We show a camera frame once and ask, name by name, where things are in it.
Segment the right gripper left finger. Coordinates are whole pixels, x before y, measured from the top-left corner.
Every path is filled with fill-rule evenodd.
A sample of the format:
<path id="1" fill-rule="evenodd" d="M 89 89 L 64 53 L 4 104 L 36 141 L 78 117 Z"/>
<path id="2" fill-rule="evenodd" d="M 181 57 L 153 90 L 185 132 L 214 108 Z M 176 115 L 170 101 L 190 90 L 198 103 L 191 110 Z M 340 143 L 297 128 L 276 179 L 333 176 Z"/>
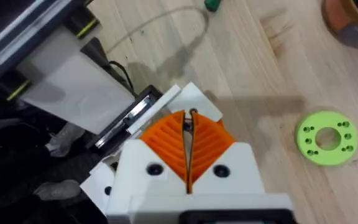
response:
<path id="1" fill-rule="evenodd" d="M 185 112 L 166 115 L 122 145 L 107 215 L 128 214 L 134 197 L 186 195 Z"/>

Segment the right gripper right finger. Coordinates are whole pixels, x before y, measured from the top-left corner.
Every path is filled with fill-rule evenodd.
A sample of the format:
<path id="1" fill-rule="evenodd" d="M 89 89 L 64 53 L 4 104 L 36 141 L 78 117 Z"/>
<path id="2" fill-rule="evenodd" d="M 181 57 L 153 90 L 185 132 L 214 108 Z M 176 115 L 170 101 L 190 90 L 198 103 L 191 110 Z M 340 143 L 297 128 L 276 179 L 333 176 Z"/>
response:
<path id="1" fill-rule="evenodd" d="M 188 161 L 189 194 L 263 194 L 264 183 L 250 144 L 238 142 L 224 126 L 192 112 Z"/>

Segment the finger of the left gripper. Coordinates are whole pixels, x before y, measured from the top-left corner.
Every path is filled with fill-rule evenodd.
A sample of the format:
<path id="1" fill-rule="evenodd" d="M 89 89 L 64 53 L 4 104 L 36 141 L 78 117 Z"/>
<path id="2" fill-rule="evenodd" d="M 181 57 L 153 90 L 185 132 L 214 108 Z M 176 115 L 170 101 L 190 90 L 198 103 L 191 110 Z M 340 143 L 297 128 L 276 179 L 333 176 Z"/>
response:
<path id="1" fill-rule="evenodd" d="M 215 122 L 223 117 L 221 111 L 192 82 L 180 90 L 179 94 L 169 102 L 167 108 L 172 113 L 184 110 L 185 118 L 188 119 L 191 118 L 191 110 L 196 110 L 198 114 Z"/>
<path id="2" fill-rule="evenodd" d="M 96 205 L 100 212 L 105 215 L 109 200 L 109 190 L 112 189 L 115 173 L 109 164 L 99 162 L 89 172 L 80 187 L 82 191 Z"/>

